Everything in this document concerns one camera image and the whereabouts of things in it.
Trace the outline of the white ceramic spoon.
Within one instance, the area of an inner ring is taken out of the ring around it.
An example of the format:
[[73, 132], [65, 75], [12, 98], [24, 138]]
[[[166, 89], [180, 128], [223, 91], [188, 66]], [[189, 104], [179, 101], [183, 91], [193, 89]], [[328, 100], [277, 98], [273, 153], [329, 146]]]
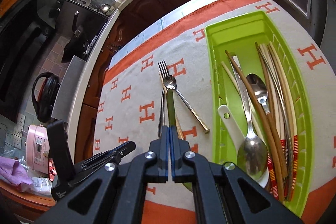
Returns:
[[[227, 105], [220, 105], [218, 107], [218, 114], [224, 123], [231, 140], [234, 144], [234, 159], [237, 160], [238, 158], [238, 150], [240, 145], [244, 141], [244, 135], [239, 128], [238, 124], [236, 123], [233, 115], [231, 114]], [[269, 186], [269, 169], [266, 168], [266, 171], [263, 172], [262, 176], [256, 180], [256, 182], [263, 187], [264, 189], [268, 188]]]

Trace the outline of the large steel spoon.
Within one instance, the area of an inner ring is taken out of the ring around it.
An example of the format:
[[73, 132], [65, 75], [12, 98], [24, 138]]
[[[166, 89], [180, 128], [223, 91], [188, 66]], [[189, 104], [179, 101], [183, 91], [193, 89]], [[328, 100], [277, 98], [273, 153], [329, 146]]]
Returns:
[[240, 169], [257, 181], [260, 180], [267, 168], [267, 148], [262, 139], [254, 132], [248, 91], [238, 73], [237, 68], [239, 66], [236, 63], [236, 56], [232, 59], [231, 66], [247, 121], [247, 134], [239, 147], [237, 164]]

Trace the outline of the green handled spoon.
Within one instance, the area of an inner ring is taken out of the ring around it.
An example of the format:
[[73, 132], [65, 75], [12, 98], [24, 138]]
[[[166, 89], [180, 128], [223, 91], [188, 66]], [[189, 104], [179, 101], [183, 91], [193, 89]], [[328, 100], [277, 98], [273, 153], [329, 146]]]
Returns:
[[169, 120], [169, 149], [171, 157], [171, 176], [173, 182], [176, 180], [176, 168], [182, 166], [182, 156], [179, 146], [179, 137], [176, 126], [176, 116], [175, 116], [175, 106], [174, 106], [174, 96], [171, 89], [167, 90], [166, 93], [166, 102], [167, 102], [167, 112]]

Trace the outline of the silver metal chopstick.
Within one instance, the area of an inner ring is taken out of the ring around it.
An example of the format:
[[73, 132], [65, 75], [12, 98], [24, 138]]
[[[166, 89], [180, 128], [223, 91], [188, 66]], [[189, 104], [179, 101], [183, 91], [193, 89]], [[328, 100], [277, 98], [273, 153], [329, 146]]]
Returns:
[[283, 135], [286, 140], [286, 158], [288, 167], [288, 177], [286, 186], [286, 201], [291, 201], [293, 196], [293, 183], [294, 183], [294, 144], [293, 136], [291, 134], [291, 112], [289, 103], [289, 88], [285, 79], [284, 69], [280, 63], [280, 59], [276, 50], [272, 48], [272, 44], [262, 44], [260, 46], [262, 58], [264, 60], [268, 75], [270, 76], [275, 93], [277, 96], [277, 106], [281, 110], [284, 129]]

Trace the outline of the spoon with wooden handle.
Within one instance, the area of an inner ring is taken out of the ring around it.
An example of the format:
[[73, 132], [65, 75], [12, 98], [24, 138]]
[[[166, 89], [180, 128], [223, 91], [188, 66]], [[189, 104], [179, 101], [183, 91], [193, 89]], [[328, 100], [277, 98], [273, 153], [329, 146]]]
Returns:
[[268, 90], [266, 88], [266, 85], [264, 84], [264, 82], [262, 81], [262, 79], [260, 77], [258, 77], [258, 75], [254, 74], [254, 73], [250, 73], [247, 76], [247, 81], [249, 82], [258, 103], [262, 106], [266, 118], [268, 120], [270, 129], [271, 129], [271, 133], [276, 145], [276, 150], [279, 156], [279, 160], [280, 160], [280, 167], [281, 167], [281, 173], [282, 173], [282, 177], [286, 178], [288, 176], [288, 170], [287, 170], [287, 166], [286, 166], [286, 161], [285, 161], [285, 155], [284, 152], [282, 150], [282, 145], [281, 145], [281, 141], [280, 141], [280, 137], [278, 135], [278, 132], [276, 130], [276, 125], [275, 122], [272, 118], [272, 114], [270, 113], [270, 108], [267, 104], [267, 99], [268, 99]]

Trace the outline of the pink rice cooker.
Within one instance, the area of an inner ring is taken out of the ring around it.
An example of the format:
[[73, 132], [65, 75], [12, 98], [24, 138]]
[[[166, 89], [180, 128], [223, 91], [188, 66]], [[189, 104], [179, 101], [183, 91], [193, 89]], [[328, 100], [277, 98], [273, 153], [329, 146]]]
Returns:
[[30, 125], [26, 139], [26, 162], [38, 172], [49, 173], [49, 140], [47, 129], [43, 126]]

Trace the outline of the black kettle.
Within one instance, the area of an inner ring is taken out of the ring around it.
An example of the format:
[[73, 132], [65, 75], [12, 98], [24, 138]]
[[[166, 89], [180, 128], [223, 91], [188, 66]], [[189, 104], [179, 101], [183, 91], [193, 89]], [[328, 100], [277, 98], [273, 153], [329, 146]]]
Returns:
[[[35, 87], [41, 78], [45, 78], [39, 91], [38, 99], [35, 98]], [[47, 123], [51, 119], [52, 110], [60, 88], [60, 80], [52, 72], [45, 72], [35, 79], [31, 98], [37, 119], [42, 123]]]

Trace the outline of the white orange H blanket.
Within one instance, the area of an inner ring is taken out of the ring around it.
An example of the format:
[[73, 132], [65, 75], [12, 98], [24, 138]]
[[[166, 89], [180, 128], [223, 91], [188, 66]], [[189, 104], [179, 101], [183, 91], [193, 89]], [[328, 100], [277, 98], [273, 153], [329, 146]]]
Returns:
[[175, 111], [191, 149], [213, 161], [214, 103], [206, 27], [265, 12], [284, 34], [305, 84], [313, 119], [313, 164], [303, 214], [316, 223], [335, 196], [335, 74], [308, 32], [272, 0], [192, 0], [157, 20], [111, 60], [98, 104], [93, 152], [134, 141], [135, 155], [157, 137], [165, 60], [180, 92], [209, 126], [205, 134], [179, 98]]

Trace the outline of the silver fork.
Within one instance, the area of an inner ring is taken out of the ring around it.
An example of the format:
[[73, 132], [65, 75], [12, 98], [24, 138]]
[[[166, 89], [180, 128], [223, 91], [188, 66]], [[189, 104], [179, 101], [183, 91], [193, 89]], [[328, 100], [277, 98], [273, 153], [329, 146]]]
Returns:
[[165, 60], [161, 60], [158, 62], [159, 66], [159, 75], [161, 79], [162, 84], [162, 92], [161, 92], [161, 106], [160, 106], [160, 112], [159, 112], [159, 122], [158, 122], [158, 137], [160, 138], [162, 133], [161, 129], [162, 126], [165, 124], [165, 95], [166, 95], [166, 88], [163, 84], [163, 79], [169, 75], [169, 71], [167, 69], [167, 65]]

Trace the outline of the green plastic utensil tray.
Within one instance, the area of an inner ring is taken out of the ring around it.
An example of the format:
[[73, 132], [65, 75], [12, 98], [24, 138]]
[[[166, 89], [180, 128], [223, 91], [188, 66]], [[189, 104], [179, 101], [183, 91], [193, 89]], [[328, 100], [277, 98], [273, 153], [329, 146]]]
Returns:
[[[298, 63], [294, 59], [288, 41], [275, 22], [262, 11], [250, 12], [210, 25], [206, 27], [205, 34], [209, 51], [214, 103], [213, 160], [216, 163], [223, 163], [226, 160], [236, 161], [234, 159], [234, 144], [217, 111], [220, 105], [228, 106], [243, 135], [246, 136], [247, 134], [247, 121], [240, 95], [221, 64], [223, 61], [234, 75], [231, 62], [225, 50], [238, 58], [236, 61], [245, 77], [250, 73], [254, 73], [266, 83], [255, 42], [259, 47], [262, 44], [268, 45], [269, 43], [272, 43], [275, 47], [291, 92], [298, 140], [298, 167], [294, 194], [291, 201], [288, 202], [285, 198], [283, 203], [296, 215], [302, 215], [308, 198], [312, 174], [313, 119], [305, 84], [303, 83]], [[271, 108], [287, 166], [283, 119], [281, 110], [276, 104], [277, 96], [270, 76], [269, 80], [271, 92], [269, 93], [267, 103]], [[268, 147], [268, 152], [270, 153], [269, 144], [259, 114], [256, 112], [255, 116], [258, 117], [259, 126], [262, 128], [266, 141], [265, 145]], [[287, 177], [284, 179], [285, 195], [286, 181]]]

